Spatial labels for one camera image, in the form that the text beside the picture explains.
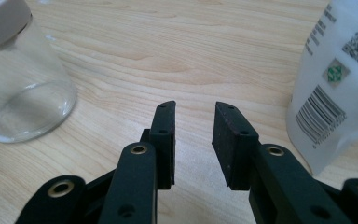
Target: wood grain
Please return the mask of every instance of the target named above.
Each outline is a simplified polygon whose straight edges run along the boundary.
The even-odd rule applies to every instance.
[[[13,223],[46,181],[87,182],[175,100],[176,185],[158,193],[158,223],[255,223],[247,192],[226,188],[212,147],[216,101],[235,105],[262,143],[289,148],[291,98],[305,40],[327,0],[27,1],[78,90],[60,127],[0,144],[0,223]],[[320,175],[358,177],[358,143]]]

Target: barcode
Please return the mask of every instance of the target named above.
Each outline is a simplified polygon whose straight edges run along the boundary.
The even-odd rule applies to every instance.
[[[345,119],[345,112],[320,86],[296,115],[299,127],[315,145],[320,145]]]

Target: jar lid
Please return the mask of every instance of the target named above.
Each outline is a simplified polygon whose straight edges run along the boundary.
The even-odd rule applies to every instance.
[[[21,31],[31,18],[24,0],[0,0],[0,45]]]

